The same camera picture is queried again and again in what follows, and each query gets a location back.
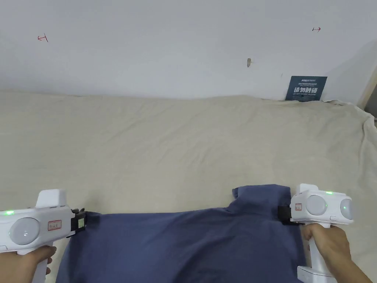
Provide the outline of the person's right hand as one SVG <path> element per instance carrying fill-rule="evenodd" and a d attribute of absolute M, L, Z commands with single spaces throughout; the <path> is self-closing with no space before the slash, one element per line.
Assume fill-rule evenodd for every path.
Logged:
<path fill-rule="evenodd" d="M 333 276 L 352 263 L 349 241 L 340 227 L 325 228 L 317 223 L 309 224 L 303 227 L 303 236 L 306 240 L 314 240 Z"/>

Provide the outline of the person's left hand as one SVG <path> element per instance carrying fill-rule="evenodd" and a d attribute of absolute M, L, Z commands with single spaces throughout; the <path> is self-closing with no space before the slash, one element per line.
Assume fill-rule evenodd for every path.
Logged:
<path fill-rule="evenodd" d="M 42 246 L 25 255 L 19 255 L 16 252 L 1 253 L 0 282 L 31 283 L 38 264 L 45 260 L 50 264 L 56 250 L 54 246 Z"/>

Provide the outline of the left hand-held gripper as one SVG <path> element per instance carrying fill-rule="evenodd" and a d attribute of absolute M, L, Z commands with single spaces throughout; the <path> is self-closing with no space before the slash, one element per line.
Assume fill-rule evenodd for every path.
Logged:
<path fill-rule="evenodd" d="M 85 209 L 72 209 L 60 189 L 39 192 L 35 207 L 0 213 L 0 252 L 26 255 L 86 227 Z"/>

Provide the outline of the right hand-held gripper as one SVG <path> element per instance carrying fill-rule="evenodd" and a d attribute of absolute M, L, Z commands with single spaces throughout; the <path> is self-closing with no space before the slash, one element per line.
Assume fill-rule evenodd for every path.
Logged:
<path fill-rule="evenodd" d="M 278 219 L 284 224 L 318 223 L 324 228 L 349 225 L 353 219 L 352 200 L 344 193 L 321 191 L 316 185 L 300 184 L 291 203 L 278 207 Z M 309 240 L 311 266 L 298 266 L 297 277 L 303 283 L 335 283 L 315 240 Z"/>

